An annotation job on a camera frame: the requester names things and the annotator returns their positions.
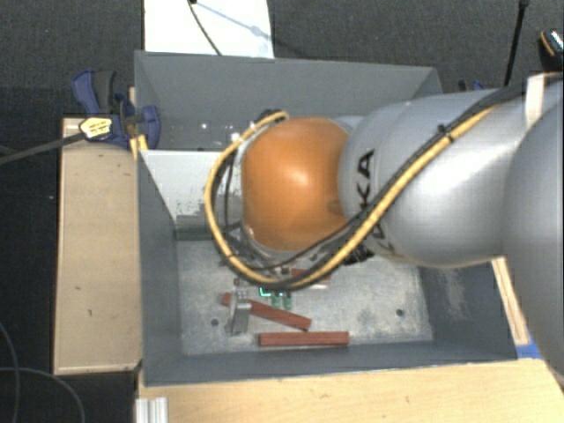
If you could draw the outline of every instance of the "gray box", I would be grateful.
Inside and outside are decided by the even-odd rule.
[[[179,161],[196,177],[198,159],[221,149],[266,108],[295,116],[364,115],[440,93],[433,69],[145,52],[136,53],[135,67],[137,105],[157,105],[164,128],[159,150],[138,162],[147,385],[516,358],[489,264],[438,271],[375,258],[341,267],[329,288],[295,293],[294,311],[312,318],[311,330],[349,330],[351,344],[264,349],[256,347],[257,332],[288,329],[251,316],[248,335],[229,337],[219,297],[231,290],[233,273],[221,266],[211,241],[175,236],[187,219],[202,218],[167,186],[178,182],[171,171]],[[198,149],[209,153],[200,157]],[[187,186],[196,208],[200,188],[199,182]],[[261,300],[255,288],[249,292]]]

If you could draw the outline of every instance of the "black cable on table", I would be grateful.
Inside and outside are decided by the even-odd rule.
[[[519,0],[519,12],[517,13],[517,22],[515,23],[515,30],[513,32],[513,40],[511,42],[511,51],[509,52],[508,67],[505,71],[505,79],[503,85],[507,86],[511,81],[511,74],[513,73],[513,64],[517,53],[517,45],[519,44],[519,35],[523,26],[523,18],[525,10],[529,6],[529,0]]]

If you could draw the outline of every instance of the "beige board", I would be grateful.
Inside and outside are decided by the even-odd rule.
[[[63,135],[78,132],[63,121]],[[130,152],[63,148],[54,372],[132,369],[141,359],[136,168]]]
[[[144,388],[170,423],[556,423],[564,397],[542,360]]]

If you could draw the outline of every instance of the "wooden block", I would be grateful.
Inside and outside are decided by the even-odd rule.
[[[262,381],[143,386],[170,423],[554,423],[564,397],[542,360],[480,362]]]
[[[264,332],[259,346],[346,346],[348,332]]]
[[[221,300],[221,304],[224,306],[229,306],[231,302],[231,294],[225,293]],[[309,330],[311,326],[311,320],[305,316],[296,315],[292,312],[286,312],[280,308],[274,308],[267,306],[262,302],[249,300],[250,302],[250,314],[254,316],[260,316],[266,320],[271,320],[276,323],[284,324],[285,326],[290,326],[299,330]]]
[[[81,119],[65,119],[63,134]],[[53,370],[134,369],[141,360],[137,169],[131,153],[80,141],[63,148]]]

